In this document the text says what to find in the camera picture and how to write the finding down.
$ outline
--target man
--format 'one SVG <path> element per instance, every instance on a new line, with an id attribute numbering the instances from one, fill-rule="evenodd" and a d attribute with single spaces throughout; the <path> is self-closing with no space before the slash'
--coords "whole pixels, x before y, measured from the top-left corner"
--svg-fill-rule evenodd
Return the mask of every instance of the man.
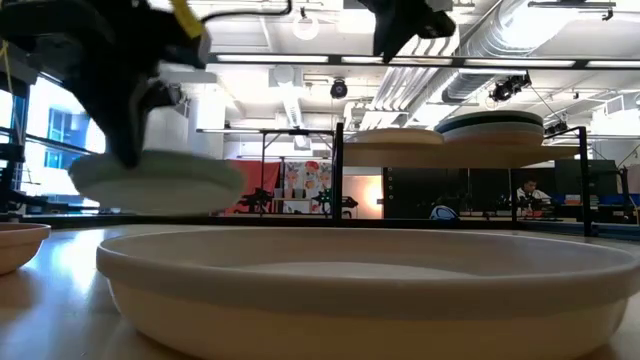
<path id="1" fill-rule="evenodd" d="M 542 203 L 548 204 L 550 203 L 551 196 L 545 194 L 544 192 L 536 189 L 538 182 L 532 178 L 527 179 L 522 187 L 518 188 L 518 199 L 521 202 L 525 202 L 527 200 L 539 200 Z"/>

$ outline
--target workbench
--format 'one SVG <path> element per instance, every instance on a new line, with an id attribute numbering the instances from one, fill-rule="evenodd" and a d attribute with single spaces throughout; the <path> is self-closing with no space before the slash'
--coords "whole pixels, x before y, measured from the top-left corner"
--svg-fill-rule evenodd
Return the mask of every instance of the workbench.
<path id="1" fill-rule="evenodd" d="M 95 251 L 103 239 L 116 236 L 202 228 L 205 227 L 130 225 L 54 232 L 34 259 L 18 271 L 0 276 L 0 360 L 192 359 L 137 333 L 119 315 L 106 279 L 96 271 Z M 585 241 L 580 237 L 496 232 Z M 640 256 L 637 245 L 593 241 Z M 625 319 L 610 344 L 579 360 L 640 359 L 638 339 L 640 295 L 631 298 Z"/>

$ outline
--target shallow white dish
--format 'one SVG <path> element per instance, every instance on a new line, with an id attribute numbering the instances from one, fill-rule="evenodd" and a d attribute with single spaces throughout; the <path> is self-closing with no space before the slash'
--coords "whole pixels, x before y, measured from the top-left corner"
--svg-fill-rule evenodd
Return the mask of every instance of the shallow white dish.
<path id="1" fill-rule="evenodd" d="M 138 330 L 204 359 L 570 360 L 640 286 L 620 250 L 418 230 L 131 236 L 97 266 Z"/>
<path id="2" fill-rule="evenodd" d="M 524 111 L 465 114 L 442 121 L 435 130 L 447 143 L 540 145 L 544 140 L 542 118 Z"/>
<path id="3" fill-rule="evenodd" d="M 50 232 L 49 225 L 0 223 L 0 275 L 29 262 Z"/>
<path id="4" fill-rule="evenodd" d="M 151 214 L 207 213 L 234 205 L 245 188 L 227 161 L 164 150 L 144 150 L 125 169 L 112 155 L 77 159 L 69 169 L 82 195 L 103 207 Z"/>
<path id="5" fill-rule="evenodd" d="M 435 131 L 421 129 L 375 129 L 358 131 L 347 139 L 353 143 L 442 144 L 444 137 Z"/>

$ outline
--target white bowl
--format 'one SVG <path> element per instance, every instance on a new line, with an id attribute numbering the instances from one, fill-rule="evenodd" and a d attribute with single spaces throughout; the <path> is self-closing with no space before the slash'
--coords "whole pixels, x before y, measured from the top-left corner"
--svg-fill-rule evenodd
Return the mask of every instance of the white bowl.
<path id="1" fill-rule="evenodd" d="M 444 143 L 444 137 L 435 131 L 421 129 L 375 129 L 359 131 L 347 139 L 353 143 L 434 144 Z"/>
<path id="2" fill-rule="evenodd" d="M 503 145 L 540 145 L 542 118 L 524 111 L 486 111 L 456 116 L 435 128 L 445 142 Z"/>
<path id="3" fill-rule="evenodd" d="M 131 236 L 97 266 L 138 330 L 204 359 L 569 360 L 640 286 L 620 250 L 419 230 Z"/>
<path id="4" fill-rule="evenodd" d="M 29 262 L 50 231 L 49 225 L 0 223 L 0 275 Z"/>

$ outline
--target poster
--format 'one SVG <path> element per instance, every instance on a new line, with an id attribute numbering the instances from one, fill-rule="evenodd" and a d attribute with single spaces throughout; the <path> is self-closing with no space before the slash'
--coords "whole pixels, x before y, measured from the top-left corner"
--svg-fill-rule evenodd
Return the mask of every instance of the poster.
<path id="1" fill-rule="evenodd" d="M 286 214 L 328 214 L 331 212 L 331 163 L 286 162 L 283 212 Z"/>

